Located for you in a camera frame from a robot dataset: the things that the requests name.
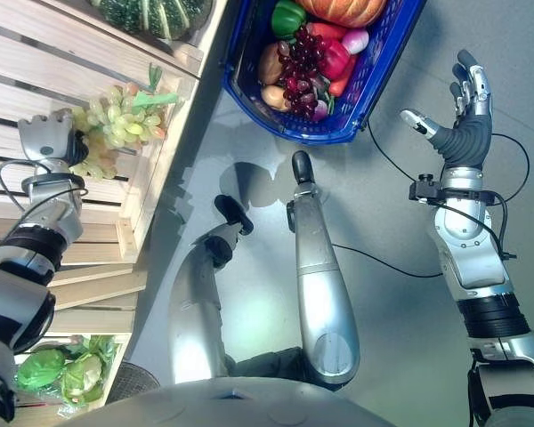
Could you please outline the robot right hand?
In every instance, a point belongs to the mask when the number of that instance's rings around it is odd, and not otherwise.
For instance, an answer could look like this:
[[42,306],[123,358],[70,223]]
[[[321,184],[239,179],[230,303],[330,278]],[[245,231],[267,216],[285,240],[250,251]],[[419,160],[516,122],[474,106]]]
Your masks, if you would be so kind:
[[482,169],[492,137],[492,93],[484,67],[463,49],[452,68],[456,81],[449,90],[455,102],[456,119],[451,128],[429,116],[404,109],[400,118],[421,134],[443,157],[445,166]]

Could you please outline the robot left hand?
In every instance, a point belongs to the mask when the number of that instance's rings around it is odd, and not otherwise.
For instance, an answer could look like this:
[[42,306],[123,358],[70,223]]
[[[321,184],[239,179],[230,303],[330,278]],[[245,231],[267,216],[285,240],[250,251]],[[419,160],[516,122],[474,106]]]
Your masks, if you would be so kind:
[[84,133],[74,126],[71,109],[20,119],[17,128],[26,158],[47,172],[68,173],[71,166],[80,164],[89,155]]

